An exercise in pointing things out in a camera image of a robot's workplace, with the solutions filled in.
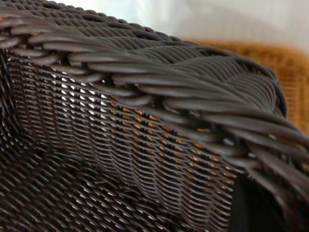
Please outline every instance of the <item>rattan strand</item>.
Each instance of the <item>rattan strand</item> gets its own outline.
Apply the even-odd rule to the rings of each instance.
[[[225,231],[247,173],[306,230],[309,139],[273,71],[93,11],[1,3],[1,229]]]

